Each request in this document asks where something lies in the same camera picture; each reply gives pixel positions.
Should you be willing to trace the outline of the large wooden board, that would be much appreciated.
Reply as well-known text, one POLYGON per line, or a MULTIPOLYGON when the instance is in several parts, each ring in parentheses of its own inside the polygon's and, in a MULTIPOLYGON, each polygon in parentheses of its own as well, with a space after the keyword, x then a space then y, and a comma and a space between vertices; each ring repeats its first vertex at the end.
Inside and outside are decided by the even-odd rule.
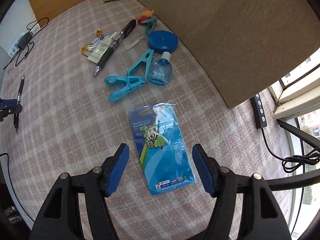
POLYGON ((233 108, 319 48, 306 0, 138 0, 196 57, 233 108))

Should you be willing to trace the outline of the orange seasoning sachet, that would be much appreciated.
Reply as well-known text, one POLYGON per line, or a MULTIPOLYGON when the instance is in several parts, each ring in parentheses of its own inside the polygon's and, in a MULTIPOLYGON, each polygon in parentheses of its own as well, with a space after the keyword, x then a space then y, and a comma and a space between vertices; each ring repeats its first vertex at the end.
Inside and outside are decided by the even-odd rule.
POLYGON ((108 45, 104 44, 104 41, 106 41, 108 38, 109 35, 105 34, 101 30, 97 30, 95 32, 94 40, 82 47, 80 53, 86 56, 90 56, 92 53, 96 51, 97 53, 101 53, 103 55, 103 53, 108 47, 108 45))

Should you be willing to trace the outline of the teal clothespin by toy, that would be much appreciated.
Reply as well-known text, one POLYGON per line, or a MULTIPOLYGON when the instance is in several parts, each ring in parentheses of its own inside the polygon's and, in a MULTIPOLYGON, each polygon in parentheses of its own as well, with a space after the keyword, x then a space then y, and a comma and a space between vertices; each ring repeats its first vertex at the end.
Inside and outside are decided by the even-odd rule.
POLYGON ((151 17, 141 22, 142 25, 146 26, 145 36, 149 36, 153 32, 156 26, 156 23, 157 23, 157 18, 155 17, 151 17))

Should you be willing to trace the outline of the blue badge card pack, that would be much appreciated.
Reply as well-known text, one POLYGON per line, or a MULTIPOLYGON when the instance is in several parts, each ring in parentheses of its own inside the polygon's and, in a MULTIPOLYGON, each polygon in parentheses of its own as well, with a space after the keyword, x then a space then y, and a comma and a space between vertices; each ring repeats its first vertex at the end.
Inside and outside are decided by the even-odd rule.
POLYGON ((152 195, 195 183, 172 103, 163 101, 131 109, 126 116, 152 195))

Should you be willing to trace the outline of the slim black pen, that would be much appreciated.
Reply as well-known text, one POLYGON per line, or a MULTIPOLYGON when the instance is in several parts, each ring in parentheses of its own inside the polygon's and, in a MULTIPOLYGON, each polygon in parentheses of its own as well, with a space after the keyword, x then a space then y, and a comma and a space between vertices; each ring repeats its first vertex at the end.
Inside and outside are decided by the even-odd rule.
MULTIPOLYGON (((24 82, 25 82, 25 75, 22 77, 20 86, 18 89, 18 95, 17 95, 17 103, 21 103, 21 98, 22 98, 22 92, 23 92, 23 87, 24 87, 24 82)), ((18 128, 19 128, 19 114, 14 114, 14 128, 16 133, 18 133, 18 128)))

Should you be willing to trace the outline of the small white cream tube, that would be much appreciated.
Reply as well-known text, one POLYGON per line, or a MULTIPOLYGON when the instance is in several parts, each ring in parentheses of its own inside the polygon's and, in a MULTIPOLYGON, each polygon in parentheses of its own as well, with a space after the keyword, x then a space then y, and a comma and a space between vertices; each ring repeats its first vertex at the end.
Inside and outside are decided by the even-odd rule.
POLYGON ((104 52, 111 46, 118 34, 118 32, 114 32, 110 36, 107 36, 105 34, 98 35, 91 48, 89 48, 89 55, 87 59, 94 63, 98 63, 104 52))

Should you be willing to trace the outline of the large black pen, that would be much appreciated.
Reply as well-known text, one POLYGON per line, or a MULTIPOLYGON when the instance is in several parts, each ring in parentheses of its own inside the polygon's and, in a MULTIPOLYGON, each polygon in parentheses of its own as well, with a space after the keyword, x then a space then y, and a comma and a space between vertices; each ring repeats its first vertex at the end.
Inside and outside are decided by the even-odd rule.
POLYGON ((96 77, 99 72, 104 68, 105 64, 107 63, 108 59, 113 55, 114 51, 117 49, 121 41, 126 38, 129 33, 136 27, 137 21, 132 19, 118 34, 116 39, 111 43, 111 45, 107 48, 107 50, 103 53, 102 57, 98 61, 96 68, 93 73, 93 77, 96 77))

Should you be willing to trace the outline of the blue round tape measure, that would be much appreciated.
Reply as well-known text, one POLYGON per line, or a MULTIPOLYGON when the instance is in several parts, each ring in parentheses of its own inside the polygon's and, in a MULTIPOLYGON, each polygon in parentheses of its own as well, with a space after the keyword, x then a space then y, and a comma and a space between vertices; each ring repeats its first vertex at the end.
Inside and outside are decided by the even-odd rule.
POLYGON ((154 52, 162 54, 167 51, 172 53, 178 46, 178 38, 169 31, 157 30, 148 36, 148 46, 154 52))

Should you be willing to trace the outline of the orange red plush toy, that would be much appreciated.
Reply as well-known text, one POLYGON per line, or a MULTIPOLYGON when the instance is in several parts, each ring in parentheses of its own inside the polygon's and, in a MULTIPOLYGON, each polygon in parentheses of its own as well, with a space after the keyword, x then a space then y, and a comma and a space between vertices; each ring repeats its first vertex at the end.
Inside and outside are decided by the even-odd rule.
POLYGON ((137 23, 139 25, 144 25, 143 21, 146 21, 153 17, 153 10, 145 9, 143 12, 141 12, 139 18, 137 19, 137 23))

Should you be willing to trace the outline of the black tripod stand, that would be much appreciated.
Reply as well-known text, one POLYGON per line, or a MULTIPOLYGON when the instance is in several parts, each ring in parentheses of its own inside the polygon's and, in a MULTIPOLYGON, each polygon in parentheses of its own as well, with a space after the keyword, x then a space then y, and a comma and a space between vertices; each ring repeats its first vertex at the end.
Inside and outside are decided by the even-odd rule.
MULTIPOLYGON (((305 142, 309 146, 312 147, 312 150, 306 155, 293 155, 290 157, 282 158, 275 155, 266 140, 266 136, 264 133, 264 129, 261 129, 263 139, 265 145, 269 151, 269 153, 281 161, 282 168, 286 173, 295 172, 302 166, 315 166, 319 163, 319 140, 313 137, 312 135, 306 133, 305 131, 288 124, 282 120, 277 121, 278 125, 285 129, 285 131, 291 133, 295 137, 297 137, 300 141, 305 142)), ((271 191, 284 191, 297 189, 301 187, 311 186, 313 184, 319 183, 319 169, 304 172, 299 175, 294 175, 290 177, 278 178, 278 179, 270 179, 266 181, 268 187, 271 191)))

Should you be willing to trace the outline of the blue clear small bottle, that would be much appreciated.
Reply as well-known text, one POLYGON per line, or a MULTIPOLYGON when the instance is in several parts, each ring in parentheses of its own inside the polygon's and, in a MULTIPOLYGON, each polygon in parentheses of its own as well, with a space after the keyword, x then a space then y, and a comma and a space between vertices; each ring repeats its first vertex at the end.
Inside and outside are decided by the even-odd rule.
POLYGON ((171 54, 163 52, 161 58, 155 61, 149 68, 148 81, 158 86, 166 86, 172 76, 171 54))

